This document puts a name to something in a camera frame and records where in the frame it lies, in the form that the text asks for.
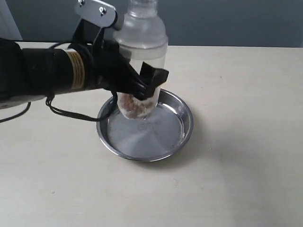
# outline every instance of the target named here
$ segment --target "screw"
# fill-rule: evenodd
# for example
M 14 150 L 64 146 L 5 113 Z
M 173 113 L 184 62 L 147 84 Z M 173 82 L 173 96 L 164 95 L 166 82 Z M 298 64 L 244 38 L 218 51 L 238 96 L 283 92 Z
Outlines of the screw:
M 85 0 L 78 0 L 78 3 L 80 4 L 80 7 L 82 7 L 85 4 Z
M 103 16 L 104 14 L 106 14 L 106 8 L 104 8 L 102 6 L 99 8 L 99 11 L 100 11 L 101 16 Z

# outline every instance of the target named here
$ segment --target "clear plastic bottle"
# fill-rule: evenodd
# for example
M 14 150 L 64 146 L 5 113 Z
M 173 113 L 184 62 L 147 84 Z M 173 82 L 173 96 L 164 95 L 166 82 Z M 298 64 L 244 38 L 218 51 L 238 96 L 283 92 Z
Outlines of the clear plastic bottle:
M 130 59 L 131 66 L 140 73 L 143 62 L 164 68 L 168 47 L 165 25 L 157 15 L 158 0 L 129 0 L 122 30 L 114 32 L 121 54 Z M 118 107 L 128 119 L 147 117 L 156 107 L 158 87 L 152 98 L 139 101 L 132 95 L 119 93 Z

